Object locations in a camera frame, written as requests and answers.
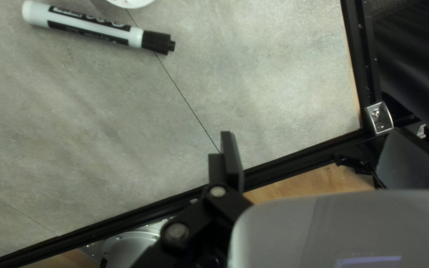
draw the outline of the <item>screw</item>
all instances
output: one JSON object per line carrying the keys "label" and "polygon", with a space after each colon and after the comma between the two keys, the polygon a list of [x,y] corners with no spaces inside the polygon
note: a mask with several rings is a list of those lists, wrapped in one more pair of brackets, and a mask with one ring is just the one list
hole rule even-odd
{"label": "screw", "polygon": [[374,110],[374,111],[372,111],[371,115],[373,117],[378,117],[380,115],[380,110]]}
{"label": "screw", "polygon": [[173,223],[165,231],[165,237],[170,242],[179,242],[189,234],[188,227],[182,223]]}
{"label": "screw", "polygon": [[375,127],[378,129],[383,129],[385,127],[385,124],[382,122],[377,122],[375,123]]}
{"label": "screw", "polygon": [[222,198],[222,197],[224,197],[224,195],[226,195],[226,189],[222,186],[215,186],[215,187],[211,188],[210,194],[214,198]]}

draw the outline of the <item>display screen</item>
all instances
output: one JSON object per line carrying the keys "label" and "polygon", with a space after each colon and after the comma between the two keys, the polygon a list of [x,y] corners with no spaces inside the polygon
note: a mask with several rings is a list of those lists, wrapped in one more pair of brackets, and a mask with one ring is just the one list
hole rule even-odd
{"label": "display screen", "polygon": [[359,257],[339,259],[334,268],[396,268],[401,256]]}

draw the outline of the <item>black fabric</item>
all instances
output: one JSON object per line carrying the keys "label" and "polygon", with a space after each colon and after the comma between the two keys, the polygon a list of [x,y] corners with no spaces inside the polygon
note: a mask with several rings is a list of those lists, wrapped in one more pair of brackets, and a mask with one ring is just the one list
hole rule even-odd
{"label": "black fabric", "polygon": [[429,0],[374,22],[382,91],[429,128]]}

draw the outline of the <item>white dish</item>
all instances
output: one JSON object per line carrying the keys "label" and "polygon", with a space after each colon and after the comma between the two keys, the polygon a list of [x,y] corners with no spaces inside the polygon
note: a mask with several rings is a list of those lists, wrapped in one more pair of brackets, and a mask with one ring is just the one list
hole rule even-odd
{"label": "white dish", "polygon": [[155,0],[107,0],[118,7],[124,9],[138,9],[142,8]]}

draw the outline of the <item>black aluminum frame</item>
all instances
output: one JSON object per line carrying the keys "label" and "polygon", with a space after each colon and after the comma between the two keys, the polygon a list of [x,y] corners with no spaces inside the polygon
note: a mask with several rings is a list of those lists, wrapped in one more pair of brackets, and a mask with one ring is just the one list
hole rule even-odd
{"label": "black aluminum frame", "polygon": [[[363,122],[363,107],[381,101],[370,6],[365,0],[340,0],[349,42]],[[253,190],[335,162],[336,153],[372,141],[365,126],[358,131],[319,143],[290,155],[245,170],[245,191]],[[176,215],[199,198],[203,186],[138,209],[57,236],[0,257],[0,268],[16,268],[55,256],[113,235]]]}

